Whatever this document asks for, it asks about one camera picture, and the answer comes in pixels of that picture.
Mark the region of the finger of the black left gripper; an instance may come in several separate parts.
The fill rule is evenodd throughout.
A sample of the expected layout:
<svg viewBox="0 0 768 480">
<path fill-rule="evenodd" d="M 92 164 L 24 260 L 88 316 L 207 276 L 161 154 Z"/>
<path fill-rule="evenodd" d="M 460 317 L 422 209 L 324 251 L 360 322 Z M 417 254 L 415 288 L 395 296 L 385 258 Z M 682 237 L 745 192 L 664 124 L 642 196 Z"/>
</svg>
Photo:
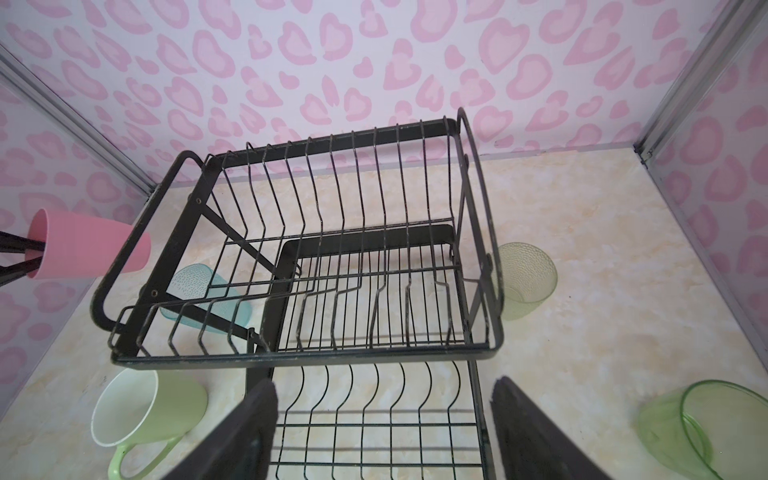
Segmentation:
<svg viewBox="0 0 768 480">
<path fill-rule="evenodd" d="M 7 285 L 13 281 L 16 281 L 30 273 L 37 271 L 42 263 L 41 257 L 36 257 L 31 260 L 25 260 L 23 262 L 16 263 L 11 266 L 0 267 L 0 286 Z"/>
<path fill-rule="evenodd" d="M 0 252 L 24 254 L 27 250 L 43 252 L 45 243 L 4 231 L 0 232 Z"/>
</svg>

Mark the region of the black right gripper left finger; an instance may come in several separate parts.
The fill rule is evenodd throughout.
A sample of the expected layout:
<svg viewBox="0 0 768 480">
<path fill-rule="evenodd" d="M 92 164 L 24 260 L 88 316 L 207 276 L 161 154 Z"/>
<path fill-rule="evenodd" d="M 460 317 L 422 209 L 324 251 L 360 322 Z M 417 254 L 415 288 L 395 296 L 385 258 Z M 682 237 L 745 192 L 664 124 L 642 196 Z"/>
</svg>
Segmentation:
<svg viewBox="0 0 768 480">
<path fill-rule="evenodd" d="M 273 382 L 260 381 L 167 479 L 265 479 L 278 416 Z"/>
</svg>

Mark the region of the pink plastic cup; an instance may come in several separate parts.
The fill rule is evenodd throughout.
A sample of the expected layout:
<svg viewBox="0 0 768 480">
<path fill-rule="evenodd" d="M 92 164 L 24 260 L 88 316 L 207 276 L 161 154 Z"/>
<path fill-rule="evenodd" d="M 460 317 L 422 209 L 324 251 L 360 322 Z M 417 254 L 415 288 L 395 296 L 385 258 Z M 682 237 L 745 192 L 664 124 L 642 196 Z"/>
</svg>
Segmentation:
<svg viewBox="0 0 768 480">
<path fill-rule="evenodd" d="M 40 257 L 28 276 L 40 280 L 95 278 L 104 275 L 133 227 L 110 219 L 42 208 L 33 216 L 27 237 L 45 244 L 28 250 L 27 260 Z"/>
</svg>

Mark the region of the light green ceramic mug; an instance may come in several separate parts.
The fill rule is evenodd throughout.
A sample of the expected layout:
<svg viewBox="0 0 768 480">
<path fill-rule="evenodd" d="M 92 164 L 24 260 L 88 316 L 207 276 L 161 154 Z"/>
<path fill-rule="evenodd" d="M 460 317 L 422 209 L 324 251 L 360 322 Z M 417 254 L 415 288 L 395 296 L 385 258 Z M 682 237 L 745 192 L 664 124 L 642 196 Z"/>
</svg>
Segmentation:
<svg viewBox="0 0 768 480">
<path fill-rule="evenodd" d="M 202 420 L 207 405 L 206 389 L 188 374 L 169 370 L 120 372 L 99 397 L 90 423 L 94 442 L 115 449 L 107 477 L 124 477 L 123 460 L 136 446 L 162 442 L 160 453 L 133 476 L 145 478 Z"/>
</svg>

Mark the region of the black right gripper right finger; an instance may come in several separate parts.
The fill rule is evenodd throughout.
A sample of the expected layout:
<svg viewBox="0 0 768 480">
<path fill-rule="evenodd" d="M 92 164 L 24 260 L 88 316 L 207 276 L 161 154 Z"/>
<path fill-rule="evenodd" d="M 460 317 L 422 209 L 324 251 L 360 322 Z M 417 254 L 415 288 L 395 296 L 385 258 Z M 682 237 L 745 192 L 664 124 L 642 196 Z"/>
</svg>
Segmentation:
<svg viewBox="0 0 768 480">
<path fill-rule="evenodd" d="M 609 479 L 510 378 L 495 382 L 491 408 L 506 478 Z"/>
</svg>

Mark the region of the frosted teal textured cup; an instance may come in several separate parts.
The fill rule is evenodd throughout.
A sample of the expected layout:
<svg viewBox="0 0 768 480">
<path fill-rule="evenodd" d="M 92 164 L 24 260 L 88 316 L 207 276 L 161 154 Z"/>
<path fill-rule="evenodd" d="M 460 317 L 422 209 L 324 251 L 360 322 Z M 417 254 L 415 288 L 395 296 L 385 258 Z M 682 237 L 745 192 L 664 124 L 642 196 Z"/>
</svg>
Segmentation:
<svg viewBox="0 0 768 480">
<path fill-rule="evenodd" d="M 199 298 L 217 299 L 226 297 L 226 301 L 203 302 L 197 307 L 224 320 L 232 321 L 247 328 L 251 320 L 252 307 L 248 300 L 239 300 L 242 295 L 239 289 L 228 287 L 225 280 L 216 274 L 209 266 L 202 263 L 188 265 L 179 270 L 172 278 L 167 292 L 181 300 Z"/>
</svg>

